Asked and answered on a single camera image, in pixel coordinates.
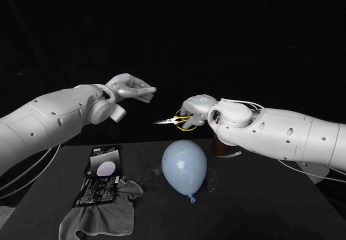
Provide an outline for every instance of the balloon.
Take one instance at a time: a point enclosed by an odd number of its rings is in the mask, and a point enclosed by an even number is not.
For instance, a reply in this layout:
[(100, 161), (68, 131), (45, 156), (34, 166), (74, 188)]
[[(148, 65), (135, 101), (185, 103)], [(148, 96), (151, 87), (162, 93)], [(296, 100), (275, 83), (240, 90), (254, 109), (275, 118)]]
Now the balloon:
[(200, 189), (207, 172), (205, 155), (194, 142), (178, 140), (167, 146), (161, 157), (161, 172), (171, 187), (194, 203), (192, 194)]

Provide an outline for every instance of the gray cloth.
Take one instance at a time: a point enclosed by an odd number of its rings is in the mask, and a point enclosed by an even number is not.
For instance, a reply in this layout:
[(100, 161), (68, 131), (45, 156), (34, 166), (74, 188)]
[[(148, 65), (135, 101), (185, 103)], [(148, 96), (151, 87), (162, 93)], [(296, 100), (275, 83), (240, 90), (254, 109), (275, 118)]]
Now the gray cloth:
[(58, 240), (83, 240), (84, 235), (125, 236), (133, 231), (135, 211), (130, 200), (143, 195), (133, 181), (116, 184), (112, 203), (71, 208), (58, 225)]

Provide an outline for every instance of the gray table surface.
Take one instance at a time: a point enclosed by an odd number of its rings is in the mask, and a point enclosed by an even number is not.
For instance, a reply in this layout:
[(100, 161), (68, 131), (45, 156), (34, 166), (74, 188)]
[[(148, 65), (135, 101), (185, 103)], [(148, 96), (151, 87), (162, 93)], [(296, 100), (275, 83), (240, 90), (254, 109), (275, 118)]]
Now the gray table surface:
[[(346, 222), (303, 174), (246, 150), (233, 158), (216, 158), (211, 140), (192, 142), (207, 158), (195, 202), (175, 192), (162, 174), (152, 174), (171, 141), (125, 143), (123, 176), (145, 190), (133, 202), (133, 233), (86, 239), (344, 239)], [(0, 230), (1, 240), (57, 239), (92, 147), (97, 145), (60, 148)]]

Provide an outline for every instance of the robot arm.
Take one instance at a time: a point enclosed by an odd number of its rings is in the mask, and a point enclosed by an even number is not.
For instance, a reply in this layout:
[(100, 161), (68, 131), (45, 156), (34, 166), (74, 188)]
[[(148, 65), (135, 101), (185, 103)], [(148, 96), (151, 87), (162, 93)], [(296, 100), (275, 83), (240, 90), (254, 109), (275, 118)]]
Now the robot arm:
[[(205, 96), (190, 97), (181, 108), (207, 121), (218, 140), (229, 146), (272, 159), (316, 163), (346, 171), (346, 125), (319, 120), (293, 111), (262, 108)], [(182, 128), (194, 125), (185, 122)]]
[(0, 176), (30, 155), (64, 143), (86, 124), (107, 117), (119, 122), (126, 112), (116, 102), (135, 98), (148, 103), (154, 92), (123, 73), (105, 85), (79, 85), (34, 98), (0, 118)]

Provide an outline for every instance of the scissor handle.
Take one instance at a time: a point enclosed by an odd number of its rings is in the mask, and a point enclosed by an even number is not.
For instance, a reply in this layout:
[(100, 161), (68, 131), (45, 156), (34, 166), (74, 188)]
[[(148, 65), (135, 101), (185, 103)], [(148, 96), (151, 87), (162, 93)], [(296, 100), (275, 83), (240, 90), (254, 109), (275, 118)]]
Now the scissor handle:
[(188, 119), (191, 116), (177, 116), (177, 113), (180, 112), (181, 109), (177, 110), (177, 112), (174, 113), (174, 116), (172, 118), (177, 118), (177, 119)]
[(197, 126), (194, 126), (194, 128), (191, 128), (191, 129), (182, 129), (181, 127), (178, 127), (178, 124), (180, 124), (180, 123), (184, 123), (184, 122), (187, 122), (187, 121), (188, 121), (188, 120), (181, 120), (181, 121), (178, 121), (178, 122), (174, 123), (174, 126), (175, 126), (182, 132), (191, 131), (191, 130), (194, 130), (195, 127), (197, 127)]

